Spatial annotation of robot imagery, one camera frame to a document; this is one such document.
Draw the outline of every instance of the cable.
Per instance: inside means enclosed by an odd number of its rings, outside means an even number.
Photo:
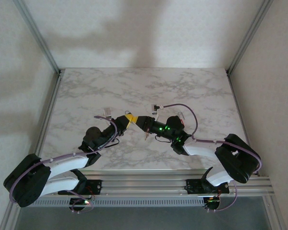
[[[27,175],[32,169],[36,168],[37,166],[39,166],[39,165],[41,165],[41,164],[56,162],[56,161],[63,160],[63,159],[69,158],[69,157],[86,156],[87,154],[96,153],[96,152],[101,151],[102,149],[104,149],[110,142],[112,142],[112,141],[115,139],[115,137],[116,137],[116,135],[117,135],[117,126],[116,126],[116,124],[115,124],[113,121],[111,121],[111,120],[109,120],[109,119],[107,119],[107,118],[105,118],[105,117],[102,117],[102,116],[94,116],[94,118],[99,118],[99,119],[104,119],[104,120],[109,121],[109,122],[114,126],[114,128],[115,128],[115,133],[114,133],[113,137],[112,137],[109,141],[107,141],[107,142],[104,144],[103,147],[101,147],[101,148],[98,149],[98,150],[92,151],[92,152],[90,152],[90,153],[87,153],[87,152],[69,153],[69,154],[65,154],[65,155],[62,155],[62,156],[58,156],[58,157],[55,157],[55,158],[52,158],[52,159],[47,159],[47,160],[44,160],[44,161],[40,161],[40,162],[32,165],[32,166],[29,167],[26,171],[24,171],[24,172],[15,180],[15,182],[14,182],[13,185],[11,186],[9,198],[10,198],[10,201],[11,201],[12,203],[14,203],[14,204],[17,203],[17,202],[14,200],[14,198],[13,198],[13,191],[14,191],[16,185],[17,185],[17,184],[19,183],[19,181],[20,181],[25,175]],[[77,194],[77,193],[75,193],[75,192],[73,192],[73,191],[68,191],[68,192],[70,192],[70,193],[72,193],[72,194],[74,194],[74,195],[77,195],[78,197],[83,198],[84,200],[86,200],[83,196],[81,196],[81,195],[79,195],[79,194]]]
[[[114,140],[117,140],[118,142],[115,143],[115,144],[113,144],[113,145],[108,145],[108,146],[106,146],[105,149],[106,149],[106,148],[113,147],[113,146],[116,146],[116,145],[118,145],[118,144],[120,143],[120,140],[119,140],[119,139],[115,138]]]
[[[242,151],[250,154],[251,156],[253,156],[253,157],[258,161],[258,164],[259,164],[259,165],[258,165],[257,169],[254,171],[254,173],[257,173],[257,172],[261,169],[261,167],[262,167],[262,161],[261,161],[261,159],[260,159],[255,153],[253,153],[253,152],[251,152],[251,151],[249,151],[249,150],[247,150],[247,149],[245,149],[245,148],[242,148],[242,147],[240,147],[240,146],[238,146],[238,145],[232,144],[232,143],[227,142],[227,141],[222,141],[222,140],[213,141],[213,140],[205,140],[205,139],[196,139],[196,138],[194,137],[194,134],[195,134],[195,132],[196,132],[196,130],[197,130],[197,128],[198,128],[198,121],[197,121],[197,118],[196,118],[196,115],[195,115],[194,111],[193,111],[189,106],[187,106],[187,105],[185,105],[185,104],[181,104],[181,103],[176,103],[176,104],[165,105],[165,106],[163,106],[163,108],[168,108],[168,107],[172,107],[172,106],[176,106],[176,105],[181,105],[181,106],[184,106],[184,107],[188,108],[188,109],[191,111],[191,113],[193,114],[194,118],[195,118],[196,127],[195,127],[195,130],[193,131],[193,133],[191,134],[191,137],[192,137],[193,140],[196,140],[196,141],[199,141],[199,142],[204,142],[204,143],[221,143],[221,144],[226,144],[226,145],[230,145],[230,146],[232,146],[232,147],[234,147],[234,148],[237,148],[237,149],[239,149],[239,150],[242,150]]]
[[[222,191],[218,188],[217,189],[217,197],[220,197],[221,194],[222,194]]]
[[[86,189],[90,192],[90,194],[91,194],[91,198],[90,198],[89,200],[93,199],[93,197],[94,197],[94,200],[95,200],[96,197],[95,197],[93,191],[91,190],[91,187],[87,186],[87,187],[85,187],[85,188],[86,188]]]
[[[171,141],[163,141],[163,140],[158,140],[158,139],[157,139],[157,135],[155,135],[155,139],[156,139],[157,141],[159,141],[159,142],[164,142],[164,143],[171,143]]]
[[[188,108],[191,111],[191,113],[193,114],[194,119],[195,119],[195,123],[196,123],[195,130],[192,132],[192,137],[193,137],[194,133],[197,131],[197,128],[198,128],[198,121],[197,121],[197,117],[196,117],[195,113],[193,112],[193,110],[189,106],[187,106],[185,104],[181,104],[181,103],[176,103],[176,104],[165,105],[165,106],[163,106],[163,108],[168,108],[168,107],[172,107],[172,106],[176,106],[176,105],[181,105],[181,106]]]
[[[253,153],[253,152],[251,152],[251,151],[249,151],[249,150],[247,150],[247,149],[245,149],[245,148],[242,148],[242,147],[240,147],[240,146],[238,146],[238,145],[232,144],[232,143],[230,143],[230,142],[223,141],[223,140],[217,140],[217,141],[215,141],[215,140],[205,140],[205,139],[195,139],[195,138],[193,138],[193,139],[196,140],[196,141],[198,141],[198,142],[204,142],[204,143],[226,144],[226,145],[232,146],[232,147],[234,147],[234,148],[236,148],[236,149],[239,149],[239,150],[241,150],[241,151],[243,151],[243,152],[246,152],[246,153],[250,154],[252,157],[254,157],[254,158],[258,161],[258,167],[257,167],[256,170],[254,171],[255,173],[258,172],[258,171],[261,169],[262,165],[263,165],[261,159],[260,159],[255,153]]]
[[[221,208],[221,209],[213,209],[213,212],[220,212],[220,211],[224,211],[225,209],[228,209],[229,207],[231,207],[237,200],[237,197],[238,197],[238,190],[237,190],[237,185],[235,183],[235,181],[232,181],[234,186],[235,186],[235,198],[234,200],[231,202],[231,204],[227,205],[226,207],[224,208]]]
[[[78,203],[81,199],[87,201],[87,202],[91,205],[92,208],[91,208],[90,210],[87,210],[87,211],[77,211],[78,214],[80,214],[80,213],[85,213],[85,212],[89,212],[89,211],[92,211],[92,210],[94,209],[93,203],[92,203],[92,201],[91,201],[90,199],[86,199],[85,197],[83,197],[83,196],[81,196],[80,194],[75,193],[74,191],[71,191],[71,190],[66,190],[66,192],[72,193],[72,194],[74,194],[74,195],[76,195],[77,197],[80,198],[80,199],[76,200],[76,201],[72,204],[72,208],[71,208],[72,213],[75,211],[75,210],[73,209],[74,206],[75,206],[75,204]]]

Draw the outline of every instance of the marble tabletop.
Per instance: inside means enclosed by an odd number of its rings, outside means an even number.
[[[111,109],[116,118],[130,111],[133,115],[151,114],[151,104],[184,103],[199,122],[197,138],[223,139],[235,133],[245,140],[233,95],[224,69],[196,68],[97,68],[66,69],[42,148],[43,159],[77,149],[86,130],[108,127],[95,115]],[[160,111],[159,121],[182,112],[185,131],[192,133],[195,121],[182,106]],[[213,159],[176,154],[169,143],[157,142],[154,135],[131,125],[120,137],[120,144],[102,150],[102,157],[88,170],[206,169]]]

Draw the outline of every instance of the black bracket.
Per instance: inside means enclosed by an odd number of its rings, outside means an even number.
[[[188,194],[229,194],[229,188],[227,183],[222,183],[218,187],[211,186],[211,190],[207,191],[202,183],[201,179],[188,179],[186,180],[186,186],[184,187]]]
[[[80,193],[81,195],[99,195],[102,189],[102,180],[87,180],[84,190]]]

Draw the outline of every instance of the robotic arm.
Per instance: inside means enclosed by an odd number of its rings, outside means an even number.
[[[258,154],[234,134],[229,134],[225,141],[221,141],[224,143],[220,147],[212,150],[200,146],[198,142],[215,141],[193,139],[192,135],[184,131],[184,124],[178,116],[169,117],[163,124],[153,117],[126,114],[112,119],[111,125],[102,132],[98,127],[89,128],[79,147],[84,153],[68,154],[46,161],[41,161],[35,154],[26,156],[4,181],[3,185],[10,192],[10,198],[20,207],[26,207],[40,196],[57,191],[72,190],[83,194],[86,177],[78,169],[94,164],[101,156],[98,151],[117,136],[122,136],[130,123],[136,124],[146,136],[156,134],[168,139],[179,155],[204,155],[221,162],[220,166],[207,170],[196,191],[202,189],[204,193],[213,193],[221,184],[231,180],[246,183],[258,168]],[[190,186],[186,189],[188,193],[194,192]]]

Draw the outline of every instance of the metal frame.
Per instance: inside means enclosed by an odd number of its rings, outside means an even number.
[[[45,54],[48,62],[52,66],[53,70],[56,72],[58,79],[52,93],[52,98],[49,103],[47,114],[44,119],[42,130],[39,135],[38,144],[35,149],[37,155],[40,154],[52,110],[57,98],[58,89],[60,86],[61,78],[63,72],[61,73],[58,65],[56,64],[51,52],[49,51],[47,44],[39,32],[36,23],[34,22],[28,8],[26,7],[23,0],[13,0],[20,14],[22,15],[25,23],[29,27],[33,37],[40,46],[42,52]],[[267,13],[269,7],[271,6],[273,0],[263,0],[260,9],[258,10],[256,17],[252,21],[243,41],[234,56],[229,68],[227,69],[229,84],[232,89],[230,82],[230,76],[234,71],[235,67],[241,60],[247,46],[251,42],[255,32],[257,31],[261,21],[263,20],[265,14]],[[240,116],[239,107],[237,100],[235,98],[234,91],[232,89],[236,106],[238,108],[238,113]],[[243,120],[240,116],[241,123],[245,132],[245,127]],[[131,199],[139,199],[145,197],[171,197],[176,200],[183,200],[187,197],[199,198],[206,195],[187,195],[186,191],[183,189],[184,180],[186,179],[198,179],[201,178],[204,170],[136,170],[136,171],[86,171],[82,170],[82,173],[86,175],[88,179],[102,179],[103,189],[99,197],[103,198],[117,198],[122,199],[124,197],[130,197]],[[270,180],[268,177],[258,177],[252,176],[247,184],[238,184],[238,195],[239,196],[263,196],[267,214],[272,226],[272,229],[285,229],[282,217],[278,211],[276,201],[274,198],[274,191],[272,189]],[[234,196],[234,186],[229,184],[229,195],[222,196]],[[48,195],[45,199],[58,198],[59,195]],[[0,226],[0,230],[12,230],[16,225],[16,221],[20,212],[20,208],[17,205],[13,205],[11,202],[8,205],[7,211],[4,215],[3,221]]]
[[[30,207],[71,207],[70,197],[41,197]],[[93,199],[94,207],[202,207],[203,197],[98,197]]]
[[[240,110],[240,107],[239,107],[239,104],[238,104],[237,97],[235,95],[234,87],[232,86],[231,79],[230,79],[230,77],[228,75],[227,75],[227,79],[228,79],[228,83],[229,83],[229,86],[230,86],[230,89],[231,89],[231,93],[233,95],[233,98],[234,98],[234,101],[235,101],[235,104],[236,104],[236,108],[237,108],[237,111],[238,111],[239,119],[240,119],[240,122],[242,124],[242,129],[243,129],[243,133],[244,133],[245,138],[246,138],[246,143],[250,144],[250,139],[249,139],[249,136],[248,136],[248,134],[246,132],[245,124],[244,124],[244,121],[242,119],[241,110]]]
[[[253,19],[251,26],[249,27],[247,33],[245,34],[234,59],[232,60],[229,68],[227,69],[228,77],[231,76],[232,72],[237,67],[239,61],[241,60],[244,52],[246,51],[247,47],[249,46],[251,40],[253,39],[258,27],[260,26],[261,22],[263,21],[266,13],[268,12],[273,0],[263,0],[261,6],[259,7],[258,12],[256,13],[255,18]]]
[[[30,11],[28,10],[26,4],[24,3],[23,0],[13,0],[13,2],[15,3],[15,5],[16,5],[19,13],[21,14],[24,22],[29,27],[29,29],[30,29],[35,41],[39,45],[39,47],[42,50],[42,52],[45,54],[45,57],[48,60],[49,64],[51,65],[53,70],[56,72],[56,74],[59,75],[60,74],[60,69],[59,69],[56,61],[54,60],[51,52],[49,51],[43,36],[40,34],[40,31],[39,31],[36,23],[34,22],[31,14],[30,14]]]

